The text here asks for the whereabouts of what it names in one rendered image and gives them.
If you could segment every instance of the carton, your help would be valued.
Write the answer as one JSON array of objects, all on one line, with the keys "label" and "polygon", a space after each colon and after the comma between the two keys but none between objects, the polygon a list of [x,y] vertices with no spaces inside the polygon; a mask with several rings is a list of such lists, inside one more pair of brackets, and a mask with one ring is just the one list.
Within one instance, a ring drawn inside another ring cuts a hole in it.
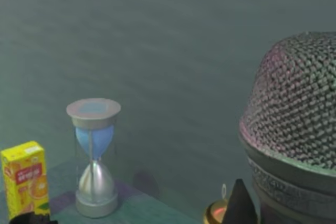
[{"label": "carton", "polygon": [[45,151],[35,141],[1,151],[9,219],[50,214]]}]

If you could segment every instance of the carton top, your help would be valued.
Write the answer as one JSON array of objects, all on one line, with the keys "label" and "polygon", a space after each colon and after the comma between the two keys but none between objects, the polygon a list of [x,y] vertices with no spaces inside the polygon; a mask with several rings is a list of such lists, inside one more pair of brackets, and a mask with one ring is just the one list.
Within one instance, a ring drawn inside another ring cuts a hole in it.
[{"label": "carton top", "polygon": [[30,141],[1,151],[1,156],[11,162],[43,151],[37,142]]}]

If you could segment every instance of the gray background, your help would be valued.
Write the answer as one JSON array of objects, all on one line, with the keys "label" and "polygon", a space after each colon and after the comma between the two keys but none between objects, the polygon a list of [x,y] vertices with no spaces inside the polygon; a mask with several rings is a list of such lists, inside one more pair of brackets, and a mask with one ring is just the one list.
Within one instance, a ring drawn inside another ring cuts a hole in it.
[{"label": "gray background", "polygon": [[264,53],[294,33],[335,30],[336,17],[335,0],[0,0],[0,8],[0,147],[37,140],[55,167],[75,153],[67,104],[117,100],[105,163],[126,182],[152,174],[157,197],[193,218],[222,183],[250,183],[238,119]]}]

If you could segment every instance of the hourglass top cap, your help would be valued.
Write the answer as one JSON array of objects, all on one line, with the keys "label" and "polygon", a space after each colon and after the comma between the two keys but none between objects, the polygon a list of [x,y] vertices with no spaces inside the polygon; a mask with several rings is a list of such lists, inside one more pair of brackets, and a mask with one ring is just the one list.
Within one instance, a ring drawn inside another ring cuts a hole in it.
[{"label": "hourglass top cap", "polygon": [[67,114],[74,126],[88,130],[113,125],[120,110],[119,103],[104,98],[82,99],[67,106]]}]

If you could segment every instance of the black object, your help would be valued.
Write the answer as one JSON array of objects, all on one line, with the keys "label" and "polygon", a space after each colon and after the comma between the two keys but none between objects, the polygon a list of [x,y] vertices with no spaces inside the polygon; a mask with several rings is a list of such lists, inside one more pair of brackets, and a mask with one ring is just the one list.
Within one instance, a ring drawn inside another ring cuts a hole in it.
[{"label": "black object", "polygon": [[242,179],[237,179],[222,224],[257,224],[258,216]]},{"label": "black object", "polygon": [[50,220],[50,215],[36,215],[34,212],[18,215],[9,224],[58,224],[57,220]]}]

